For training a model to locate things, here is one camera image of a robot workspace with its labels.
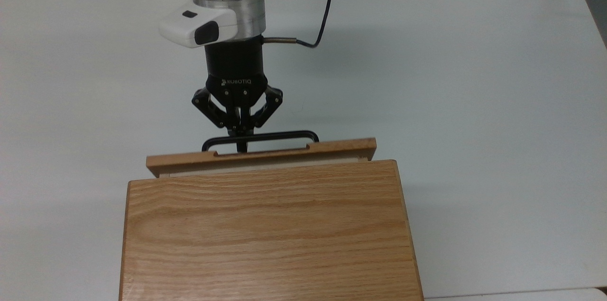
table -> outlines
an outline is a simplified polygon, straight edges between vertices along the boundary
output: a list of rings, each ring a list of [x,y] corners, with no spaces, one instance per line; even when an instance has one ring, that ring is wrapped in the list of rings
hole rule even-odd
[[[156,31],[184,1],[0,0],[0,298],[116,299],[126,183],[223,135],[189,102],[203,50]],[[314,39],[324,1],[266,0],[265,35]],[[333,0],[319,48],[264,48],[285,92],[265,131],[398,161],[425,297],[607,285],[607,51],[584,0]]]

wood grain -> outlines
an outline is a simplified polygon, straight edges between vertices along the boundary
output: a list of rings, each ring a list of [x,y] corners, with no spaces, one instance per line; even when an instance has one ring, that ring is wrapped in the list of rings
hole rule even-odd
[[[252,152],[244,154],[225,154],[217,152],[195,152],[184,154],[154,155],[146,159],[146,167],[156,176],[193,171],[218,171],[226,168],[242,167],[248,171],[255,166],[267,166],[275,163],[293,163],[302,161],[327,161],[343,158],[373,158],[377,143],[373,137],[342,141],[310,143],[306,148],[274,150],[272,152]]]
[[[394,161],[130,182],[122,301],[422,300]]]

